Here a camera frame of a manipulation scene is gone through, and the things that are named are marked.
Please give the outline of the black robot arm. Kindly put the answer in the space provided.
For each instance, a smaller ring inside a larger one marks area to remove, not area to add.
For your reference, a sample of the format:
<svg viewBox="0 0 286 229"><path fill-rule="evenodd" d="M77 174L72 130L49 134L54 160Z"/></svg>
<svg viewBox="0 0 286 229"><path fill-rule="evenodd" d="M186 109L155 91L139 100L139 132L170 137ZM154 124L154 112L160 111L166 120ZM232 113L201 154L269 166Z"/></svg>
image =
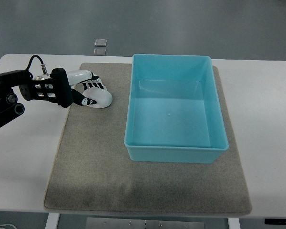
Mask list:
<svg viewBox="0 0 286 229"><path fill-rule="evenodd" d="M29 71L33 60L37 58L41 64L41 70L48 78L46 82L49 84L37 84L37 79L33 78L33 74ZM0 73L0 128L21 116L25 107L18 102L13 87L19 87L22 97L27 100L44 100L49 102L57 102L56 97L50 96L53 90L52 83L55 79L47 73L45 63L38 55L31 56L27 67L24 70L14 70L10 72Z"/></svg>

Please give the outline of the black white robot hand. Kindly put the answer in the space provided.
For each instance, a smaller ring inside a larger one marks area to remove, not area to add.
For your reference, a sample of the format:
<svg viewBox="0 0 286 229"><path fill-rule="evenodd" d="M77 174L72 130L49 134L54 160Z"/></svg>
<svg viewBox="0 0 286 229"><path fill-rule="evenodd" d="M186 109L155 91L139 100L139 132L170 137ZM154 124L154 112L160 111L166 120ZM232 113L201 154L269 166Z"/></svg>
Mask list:
<svg viewBox="0 0 286 229"><path fill-rule="evenodd" d="M57 68L52 71L51 77L57 77L58 81L49 87L53 92L46 95L50 102L62 107L69 107L72 103L80 106L95 104L96 101L85 97L83 92L94 87L107 90L100 77L88 70L66 72L63 68Z"/></svg>

